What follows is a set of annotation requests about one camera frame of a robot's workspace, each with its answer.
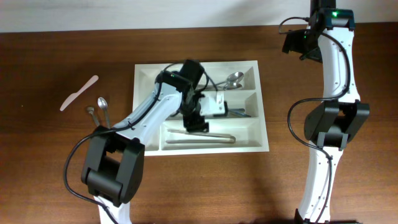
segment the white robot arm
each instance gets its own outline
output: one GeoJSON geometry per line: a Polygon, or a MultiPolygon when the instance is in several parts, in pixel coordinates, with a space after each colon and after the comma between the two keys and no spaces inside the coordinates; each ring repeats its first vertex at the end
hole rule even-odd
{"type": "Polygon", "coordinates": [[[369,105],[360,103],[354,80],[353,12],[335,7],[335,1],[312,0],[311,18],[300,18],[309,21],[307,29],[285,32],[287,37],[282,51],[300,52],[303,54],[301,60],[309,58],[323,63],[324,81],[323,98],[298,101],[289,111],[290,127],[290,113],[295,105],[322,101],[305,119],[304,134],[309,144],[298,139],[290,129],[296,139],[310,147],[307,182],[296,210],[295,224],[330,221],[329,198],[338,161],[347,143],[369,116],[369,105]]]}
{"type": "MultiPolygon", "coordinates": [[[[81,181],[100,203],[102,224],[131,223],[129,203],[141,183],[145,145],[170,115],[179,111],[189,132],[207,132],[205,116],[227,114],[223,93],[205,96],[194,90],[203,73],[204,68],[193,60],[186,60],[179,72],[162,71],[154,91],[127,118],[114,125],[111,130],[115,132],[91,138],[81,181]],[[121,162],[106,156],[115,151],[123,153],[121,162]]],[[[107,131],[100,126],[94,134],[107,131]]]]}

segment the wooden table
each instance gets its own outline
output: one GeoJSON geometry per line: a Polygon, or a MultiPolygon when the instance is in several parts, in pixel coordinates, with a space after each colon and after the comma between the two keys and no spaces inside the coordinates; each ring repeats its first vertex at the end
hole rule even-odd
{"type": "MultiPolygon", "coordinates": [[[[358,24],[355,35],[355,81],[371,116],[340,161],[331,215],[396,223],[398,24],[358,24]]],[[[99,223],[98,208],[72,196],[62,182],[66,156],[94,128],[85,107],[105,97],[114,124],[131,112],[135,64],[185,58],[258,60],[270,152],[147,157],[132,221],[292,219],[303,195],[308,149],[290,135],[287,111],[299,99],[322,96],[323,72],[320,63],[283,54],[284,38],[275,26],[0,34],[1,223],[99,223]],[[93,75],[98,82],[60,112],[66,97],[93,75]]],[[[304,117],[315,106],[294,111],[302,138],[304,117]]],[[[86,148],[69,171],[70,185],[85,194],[80,172],[86,148]]]]}

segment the spoon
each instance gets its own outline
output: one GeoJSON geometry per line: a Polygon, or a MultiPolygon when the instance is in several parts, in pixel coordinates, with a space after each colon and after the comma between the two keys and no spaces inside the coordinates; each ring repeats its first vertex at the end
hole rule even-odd
{"type": "Polygon", "coordinates": [[[217,83],[216,86],[226,83],[227,85],[232,85],[233,83],[239,83],[242,81],[244,76],[243,72],[234,72],[226,77],[226,80],[220,83],[217,83]]]}
{"type": "Polygon", "coordinates": [[[98,121],[97,117],[94,114],[94,108],[92,106],[88,106],[86,108],[87,113],[91,114],[91,116],[93,117],[93,121],[95,123],[95,125],[98,127],[100,125],[100,122],[98,121]]]}
{"type": "Polygon", "coordinates": [[[242,89],[243,86],[240,83],[233,83],[232,85],[225,85],[223,87],[224,90],[236,90],[236,89],[242,89]]]}
{"type": "Polygon", "coordinates": [[[111,128],[111,122],[109,121],[109,114],[108,114],[108,104],[106,100],[102,97],[99,97],[97,103],[99,108],[101,108],[104,111],[107,127],[111,128]]]}

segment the spoon head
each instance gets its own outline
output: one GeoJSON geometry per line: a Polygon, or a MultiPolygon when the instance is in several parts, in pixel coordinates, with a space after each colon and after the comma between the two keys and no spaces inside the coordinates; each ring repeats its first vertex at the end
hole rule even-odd
{"type": "Polygon", "coordinates": [[[105,100],[104,98],[102,98],[102,97],[99,97],[99,98],[98,98],[97,103],[98,103],[98,106],[99,106],[102,110],[108,108],[108,104],[107,104],[106,100],[105,100]]]}
{"type": "Polygon", "coordinates": [[[239,83],[240,81],[242,81],[243,76],[244,76],[243,72],[235,72],[235,73],[228,75],[225,82],[229,85],[232,85],[233,83],[239,83]]]}
{"type": "Polygon", "coordinates": [[[94,112],[94,108],[92,106],[87,106],[86,107],[87,112],[94,112]]]}
{"type": "Polygon", "coordinates": [[[224,90],[236,90],[236,89],[242,89],[243,86],[239,83],[233,83],[232,85],[225,85],[223,87],[224,90]]]}

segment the white cutlery tray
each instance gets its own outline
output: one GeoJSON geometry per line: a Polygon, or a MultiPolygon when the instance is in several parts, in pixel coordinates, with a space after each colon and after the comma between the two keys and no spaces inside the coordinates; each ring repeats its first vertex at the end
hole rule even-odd
{"type": "MultiPolygon", "coordinates": [[[[224,100],[228,108],[244,108],[251,118],[239,118],[229,114],[224,118],[206,118],[209,122],[211,133],[230,134],[236,138],[234,144],[228,143],[196,143],[196,144],[167,144],[167,140],[180,139],[214,139],[203,136],[191,136],[170,133],[168,129],[184,130],[182,116],[164,121],[159,130],[154,134],[149,144],[146,145],[146,156],[166,156],[183,154],[207,154],[222,152],[267,152],[269,151],[266,119],[262,105],[261,85],[257,61],[243,62],[203,62],[201,65],[215,83],[222,82],[229,74],[243,72],[244,78],[240,82],[242,90],[226,90],[224,100]]],[[[155,77],[168,64],[136,65],[134,75],[134,95],[132,101],[133,111],[154,90],[155,77]]],[[[180,70],[182,64],[174,65],[169,70],[180,70]]],[[[202,76],[199,84],[205,84],[206,78],[202,76]]]]}

